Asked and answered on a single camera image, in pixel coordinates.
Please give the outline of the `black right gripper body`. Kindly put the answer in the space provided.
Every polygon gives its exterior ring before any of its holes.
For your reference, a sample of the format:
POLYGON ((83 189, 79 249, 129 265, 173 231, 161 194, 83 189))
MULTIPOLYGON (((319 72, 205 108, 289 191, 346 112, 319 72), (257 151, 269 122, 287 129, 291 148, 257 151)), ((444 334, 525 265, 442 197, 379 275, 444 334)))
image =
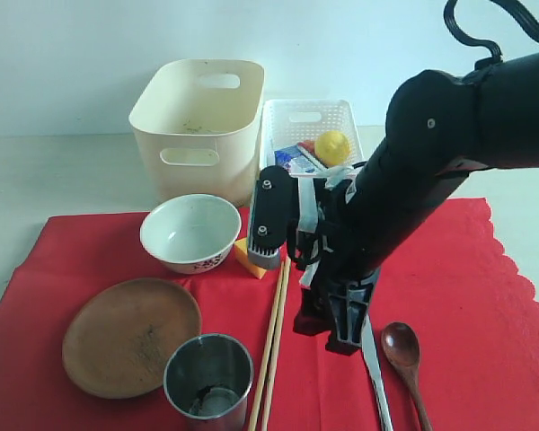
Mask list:
POLYGON ((301 285, 319 296, 332 282, 364 280, 468 175, 366 165, 354 179, 343 168, 298 178, 296 239, 306 266, 301 285))

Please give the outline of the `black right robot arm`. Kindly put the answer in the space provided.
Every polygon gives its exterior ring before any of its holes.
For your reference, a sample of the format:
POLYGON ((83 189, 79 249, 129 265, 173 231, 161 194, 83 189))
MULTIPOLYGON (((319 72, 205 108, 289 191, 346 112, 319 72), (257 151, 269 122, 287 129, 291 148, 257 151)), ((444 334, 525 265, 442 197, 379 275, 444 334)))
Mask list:
POLYGON ((464 77, 423 71, 392 97, 384 130, 355 178, 301 181, 318 223, 289 236, 304 272, 294 330, 327 332, 343 355, 362 346, 383 262, 472 172, 539 168, 539 53, 464 77))

